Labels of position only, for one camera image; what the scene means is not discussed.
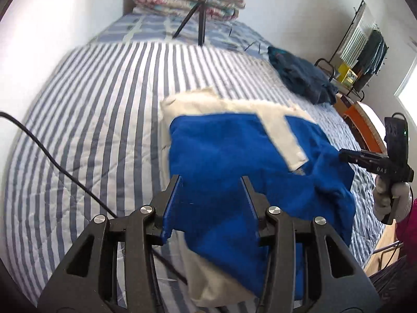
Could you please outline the right gloved hand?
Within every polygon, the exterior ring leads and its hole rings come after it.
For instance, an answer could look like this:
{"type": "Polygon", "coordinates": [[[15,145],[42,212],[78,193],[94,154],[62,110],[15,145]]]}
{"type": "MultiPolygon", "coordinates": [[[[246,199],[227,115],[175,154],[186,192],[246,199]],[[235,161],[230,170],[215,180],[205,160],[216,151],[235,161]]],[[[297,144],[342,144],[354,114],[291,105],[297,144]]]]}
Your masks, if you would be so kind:
{"type": "Polygon", "coordinates": [[[383,221],[388,215],[401,222],[411,211],[412,196],[408,183],[396,183],[389,185],[385,177],[376,176],[373,190],[373,212],[379,221],[383,221]]]}

